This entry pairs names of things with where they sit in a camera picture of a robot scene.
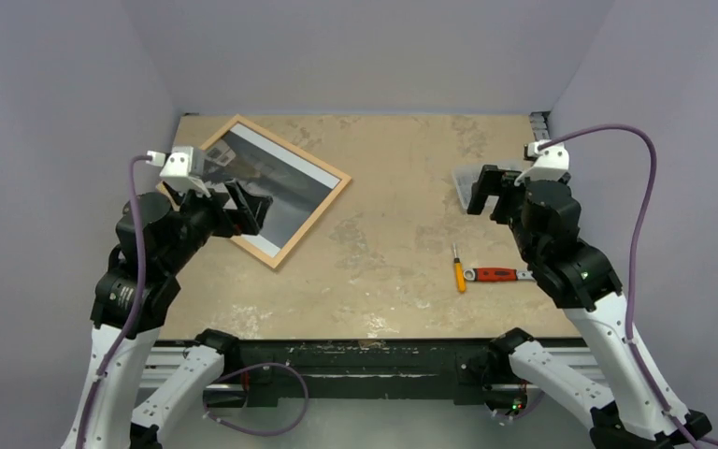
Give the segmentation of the yellow handled screwdriver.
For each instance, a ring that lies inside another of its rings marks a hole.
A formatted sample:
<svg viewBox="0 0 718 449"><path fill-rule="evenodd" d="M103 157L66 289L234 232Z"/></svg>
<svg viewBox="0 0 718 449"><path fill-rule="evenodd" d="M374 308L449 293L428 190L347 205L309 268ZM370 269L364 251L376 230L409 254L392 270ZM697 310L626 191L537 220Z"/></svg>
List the yellow handled screwdriver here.
<svg viewBox="0 0 718 449"><path fill-rule="evenodd" d="M453 274L455 278L456 289L459 293L463 294L467 290L467 280L464 277L464 270L456 243L452 244L452 255Z"/></svg>

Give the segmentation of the wooden picture frame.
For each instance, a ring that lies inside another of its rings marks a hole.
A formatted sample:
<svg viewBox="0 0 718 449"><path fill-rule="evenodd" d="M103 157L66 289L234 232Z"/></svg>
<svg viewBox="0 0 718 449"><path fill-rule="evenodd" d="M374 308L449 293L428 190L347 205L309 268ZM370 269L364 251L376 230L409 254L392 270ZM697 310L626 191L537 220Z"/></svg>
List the wooden picture frame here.
<svg viewBox="0 0 718 449"><path fill-rule="evenodd" d="M240 115L184 116L173 145L204 152L206 186L235 180L252 195L272 198L261 233L232 238L270 268L281 265L352 180Z"/></svg>

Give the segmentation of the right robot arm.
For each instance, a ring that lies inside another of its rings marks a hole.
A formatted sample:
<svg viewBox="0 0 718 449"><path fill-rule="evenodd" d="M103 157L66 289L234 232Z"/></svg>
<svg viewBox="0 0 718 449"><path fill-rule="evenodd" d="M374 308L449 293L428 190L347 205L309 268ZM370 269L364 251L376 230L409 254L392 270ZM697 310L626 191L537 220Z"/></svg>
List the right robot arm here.
<svg viewBox="0 0 718 449"><path fill-rule="evenodd" d="M469 212L496 200L491 218L506 225L537 286L580 332L604 380L597 383L552 358L514 328L490 343L485 375L537 386L588 430L597 448L699 446L711 422L675 395L626 316L622 284L608 257L579 235L581 205L565 178L521 181L515 170L484 166Z"/></svg>

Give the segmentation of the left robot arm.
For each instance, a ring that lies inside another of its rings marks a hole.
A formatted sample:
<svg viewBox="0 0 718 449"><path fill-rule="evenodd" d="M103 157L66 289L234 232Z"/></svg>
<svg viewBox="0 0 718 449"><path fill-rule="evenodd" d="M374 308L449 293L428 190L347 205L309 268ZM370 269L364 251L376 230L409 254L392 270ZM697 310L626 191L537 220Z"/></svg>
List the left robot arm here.
<svg viewBox="0 0 718 449"><path fill-rule="evenodd" d="M235 338L207 330L197 344L203 365L163 388L147 413L134 411L147 359L180 292L178 274L211 237L258 235L272 203L237 181L204 194L131 197L95 286L89 368L65 448L159 448L163 426L206 375L220 383L236 379Z"/></svg>

